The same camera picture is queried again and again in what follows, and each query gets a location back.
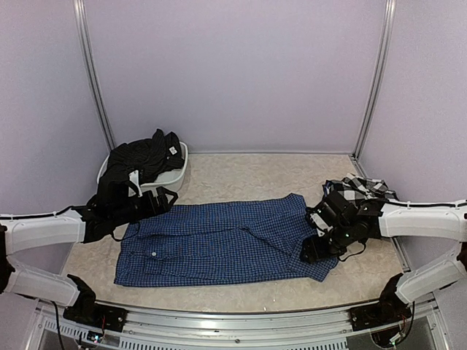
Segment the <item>blue checked long sleeve shirt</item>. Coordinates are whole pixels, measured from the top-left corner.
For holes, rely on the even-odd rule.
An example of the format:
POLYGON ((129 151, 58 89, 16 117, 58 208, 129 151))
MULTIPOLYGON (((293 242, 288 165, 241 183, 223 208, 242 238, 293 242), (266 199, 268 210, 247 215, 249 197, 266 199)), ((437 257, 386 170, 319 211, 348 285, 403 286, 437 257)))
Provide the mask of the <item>blue checked long sleeve shirt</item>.
POLYGON ((335 257, 309 264, 302 243, 316 235, 304 197, 176 205, 130 224, 114 283, 124 287, 193 287, 311 278, 322 282, 335 257))

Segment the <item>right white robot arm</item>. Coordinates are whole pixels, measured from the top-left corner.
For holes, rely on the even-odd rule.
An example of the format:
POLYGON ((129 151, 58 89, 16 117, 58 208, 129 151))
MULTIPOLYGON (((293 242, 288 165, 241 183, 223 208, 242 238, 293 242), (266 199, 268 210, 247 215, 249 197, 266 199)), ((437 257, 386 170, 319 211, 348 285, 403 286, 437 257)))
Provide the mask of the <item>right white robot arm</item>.
POLYGON ((419 236, 456 243, 448 252, 415 271, 394 276, 373 308, 374 318, 387 324, 402 305, 466 277, 466 202, 410 203, 386 198, 349 202, 334 190, 306 209, 307 223, 318 235, 304 239, 300 259, 317 263, 342 257, 349 245, 367 240, 419 236))

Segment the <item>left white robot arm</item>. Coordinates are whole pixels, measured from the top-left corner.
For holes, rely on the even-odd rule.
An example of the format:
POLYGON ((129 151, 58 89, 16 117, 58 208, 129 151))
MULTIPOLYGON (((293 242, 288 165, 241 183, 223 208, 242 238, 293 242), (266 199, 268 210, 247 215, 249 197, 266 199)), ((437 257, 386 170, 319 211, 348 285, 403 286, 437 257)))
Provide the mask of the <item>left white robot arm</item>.
POLYGON ((83 280, 25 265, 14 255, 55 244, 100 241, 121 225, 165 214, 177 199, 178 194, 164 186, 144 190, 134 171, 102 176, 96 194, 84 206, 46 214, 1 216, 1 291, 71 307, 86 324, 97 323, 102 309, 83 280))

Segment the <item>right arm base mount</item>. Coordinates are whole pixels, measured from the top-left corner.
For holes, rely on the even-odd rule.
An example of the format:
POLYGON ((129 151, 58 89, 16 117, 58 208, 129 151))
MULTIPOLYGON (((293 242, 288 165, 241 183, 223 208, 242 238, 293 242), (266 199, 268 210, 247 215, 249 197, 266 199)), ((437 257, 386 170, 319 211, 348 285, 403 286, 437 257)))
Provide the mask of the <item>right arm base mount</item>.
POLYGON ((351 308, 349 314, 353 331, 381 327, 412 317, 409 305, 404 304, 397 297, 380 299, 377 303, 351 308))

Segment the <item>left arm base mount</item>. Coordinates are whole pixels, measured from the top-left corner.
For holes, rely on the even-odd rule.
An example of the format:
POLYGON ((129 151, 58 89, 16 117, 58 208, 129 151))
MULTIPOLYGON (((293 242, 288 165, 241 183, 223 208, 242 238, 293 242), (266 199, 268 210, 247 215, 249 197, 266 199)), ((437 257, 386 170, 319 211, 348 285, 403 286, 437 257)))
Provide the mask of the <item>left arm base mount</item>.
POLYGON ((91 297, 79 297, 73 306, 65 307, 64 319, 121 333, 128 311, 124 308, 97 303, 91 297))

